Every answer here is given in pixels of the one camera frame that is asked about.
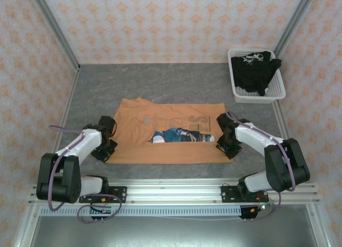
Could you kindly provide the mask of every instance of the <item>gray marble surface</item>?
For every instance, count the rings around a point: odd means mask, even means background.
[[[228,64],[116,64],[82,65],[66,120],[79,129],[97,123],[101,115],[113,116],[123,98],[137,97],[155,103],[225,103],[239,118],[280,136],[271,104],[239,104],[234,101]],[[60,148],[73,140],[64,134]],[[263,157],[249,146],[234,163],[198,165],[104,164],[92,156],[81,165],[83,175],[109,179],[179,179],[241,177],[265,170]]]

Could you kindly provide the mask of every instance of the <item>wall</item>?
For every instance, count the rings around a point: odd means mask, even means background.
[[[0,246],[12,246],[75,71],[33,0],[0,0]]]
[[[221,63],[274,49],[300,0],[46,0],[81,64]]]
[[[281,59],[290,135],[319,183],[330,229],[342,242],[342,0],[313,0]]]

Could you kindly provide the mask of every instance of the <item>white laundry basket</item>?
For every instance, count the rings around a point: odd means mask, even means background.
[[[258,103],[258,104],[269,104],[274,100],[283,99],[286,96],[285,87],[283,83],[280,70],[277,69],[275,75],[273,76],[271,82],[268,85],[268,91],[264,96],[259,96],[258,92],[247,92],[241,87],[236,87],[234,83],[233,69],[231,66],[231,58],[246,56],[253,52],[264,52],[268,51],[271,53],[271,59],[275,59],[276,56],[271,50],[258,49],[258,48],[233,48],[228,50],[228,61],[229,61],[229,71],[231,86],[233,87],[233,93],[235,102],[237,103]]]

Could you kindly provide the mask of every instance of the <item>orange floral wallpaper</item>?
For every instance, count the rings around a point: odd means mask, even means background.
[[[33,0],[0,0],[0,246],[13,246],[72,69]]]
[[[342,0],[313,0],[282,55],[289,131],[342,243]]]
[[[300,0],[46,0],[81,64],[221,63],[274,49]]]

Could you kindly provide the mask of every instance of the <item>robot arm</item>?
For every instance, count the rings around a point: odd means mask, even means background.
[[[223,131],[217,147],[229,158],[242,150],[241,143],[249,145],[265,158],[266,171],[239,180],[238,189],[242,197],[260,190],[282,192],[291,187],[294,190],[295,185],[310,179],[304,156],[295,139],[284,140],[269,135],[248,120],[234,120],[226,113],[221,114],[217,122]]]
[[[99,176],[81,177],[80,165],[90,153],[103,162],[109,159],[117,146],[110,139],[115,126],[114,119],[102,116],[98,124],[86,125],[82,133],[67,147],[56,153],[44,154],[38,175],[37,197],[48,199],[49,181],[52,176],[52,200],[74,203],[80,196],[106,194],[107,179]],[[51,175],[57,159],[60,159],[60,162],[56,174]]]

